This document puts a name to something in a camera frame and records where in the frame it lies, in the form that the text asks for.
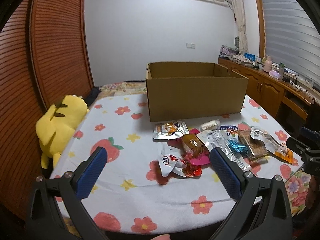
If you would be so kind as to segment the right hand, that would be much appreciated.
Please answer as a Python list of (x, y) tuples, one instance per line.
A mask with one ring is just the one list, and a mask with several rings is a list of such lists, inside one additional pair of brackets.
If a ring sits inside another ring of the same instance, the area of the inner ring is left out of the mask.
[(309, 188), (305, 199), (305, 205), (308, 209), (312, 208), (317, 196), (319, 195), (319, 177), (311, 176)]

